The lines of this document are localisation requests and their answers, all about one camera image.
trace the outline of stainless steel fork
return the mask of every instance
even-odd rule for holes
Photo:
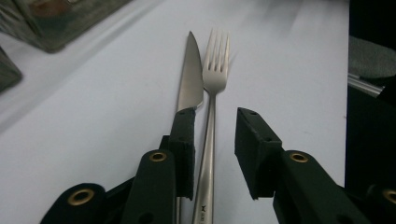
[[[209,94],[209,110],[192,224],[213,223],[216,95],[224,91],[227,84],[229,51],[228,34],[212,30],[203,67],[204,88]]]

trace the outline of silver knife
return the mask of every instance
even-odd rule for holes
[[[177,112],[186,108],[198,108],[204,100],[204,82],[202,79],[201,55],[192,32],[187,39],[183,72],[178,92]],[[181,198],[177,198],[176,224],[180,224]]]

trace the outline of knife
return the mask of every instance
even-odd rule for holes
[[[187,39],[186,53],[184,56],[183,72],[178,92],[177,113],[185,113],[183,110],[195,110],[204,100],[204,82],[202,79],[201,55],[199,53],[196,39],[192,32]],[[177,197],[176,224],[180,224],[181,198]]]

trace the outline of white table surface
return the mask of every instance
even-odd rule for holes
[[[233,154],[238,106],[343,185],[348,1],[134,0],[56,54],[0,35],[23,72],[0,95],[1,223],[39,223],[76,184],[109,190],[133,177],[170,133],[189,31],[203,56],[213,27],[231,35],[218,97],[215,223],[277,223],[272,199],[250,198]],[[195,123],[197,164],[206,103]],[[182,223],[192,207],[185,200]]]

